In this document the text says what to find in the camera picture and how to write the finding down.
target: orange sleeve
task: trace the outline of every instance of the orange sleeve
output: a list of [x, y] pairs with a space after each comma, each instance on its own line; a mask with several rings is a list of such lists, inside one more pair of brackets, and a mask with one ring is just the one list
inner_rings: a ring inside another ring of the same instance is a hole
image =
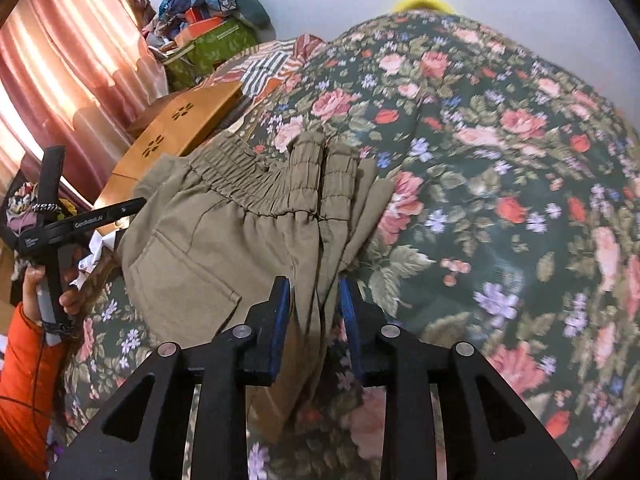
[[[42, 334], [42, 329], [24, 315], [20, 304], [9, 325], [4, 367], [0, 373], [0, 427], [25, 464], [38, 473], [47, 470], [45, 442], [50, 420], [42, 413], [34, 414], [31, 406], [35, 399], [36, 409], [47, 415], [52, 413], [56, 377], [66, 349], [64, 343], [53, 347], [45, 344], [38, 365]], [[34, 398], [36, 368], [38, 383]], [[1, 397], [18, 400], [29, 407]]]

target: pants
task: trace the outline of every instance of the pants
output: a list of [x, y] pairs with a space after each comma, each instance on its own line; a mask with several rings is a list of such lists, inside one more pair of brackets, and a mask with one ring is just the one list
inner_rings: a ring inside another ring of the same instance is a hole
[[373, 161], [302, 134], [286, 164], [267, 165], [219, 134], [185, 158], [162, 158], [140, 181], [148, 199], [118, 251], [127, 291], [150, 329], [183, 346], [244, 321], [277, 275], [292, 283], [280, 374], [248, 396], [252, 423], [275, 440], [300, 394], [313, 393], [334, 316], [337, 275], [354, 259], [394, 189]]

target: pink curtain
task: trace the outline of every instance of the pink curtain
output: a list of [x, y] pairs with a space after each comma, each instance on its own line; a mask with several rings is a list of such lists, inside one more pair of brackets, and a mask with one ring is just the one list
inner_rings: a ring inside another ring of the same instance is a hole
[[125, 128], [167, 92], [127, 0], [20, 0], [0, 30], [0, 84], [17, 115], [0, 106], [0, 135], [29, 161], [64, 144], [66, 179], [90, 203], [130, 146]]

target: floral fabric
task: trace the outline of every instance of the floral fabric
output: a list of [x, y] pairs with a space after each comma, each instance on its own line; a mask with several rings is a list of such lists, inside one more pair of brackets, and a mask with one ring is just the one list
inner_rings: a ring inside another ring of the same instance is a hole
[[[352, 28], [240, 133], [285, 158], [311, 129], [358, 146], [396, 182], [351, 273], [363, 295], [426, 342], [480, 348], [586, 478], [640, 399], [635, 132], [573, 75], [431, 12]], [[79, 426], [153, 346], [117, 282], [66, 374]], [[251, 480], [377, 477], [385, 392], [355, 383], [334, 331], [313, 405], [275, 445], [249, 428]]]

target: metal bolt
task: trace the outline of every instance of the metal bolt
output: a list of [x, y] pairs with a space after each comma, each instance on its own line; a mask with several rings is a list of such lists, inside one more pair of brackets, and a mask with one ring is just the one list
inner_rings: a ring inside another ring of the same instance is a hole
[[158, 353], [162, 357], [169, 357], [170, 355], [175, 354], [175, 351], [177, 349], [178, 349], [178, 347], [175, 345], [175, 343], [162, 343], [158, 347]]
[[251, 327], [248, 325], [238, 325], [233, 329], [232, 334], [234, 337], [238, 339], [242, 339], [243, 337], [249, 337], [251, 335]]
[[384, 337], [398, 337], [400, 335], [400, 329], [395, 325], [385, 325], [380, 329], [380, 333]]
[[456, 352], [464, 357], [469, 357], [474, 354], [474, 348], [466, 341], [462, 341], [456, 345]]

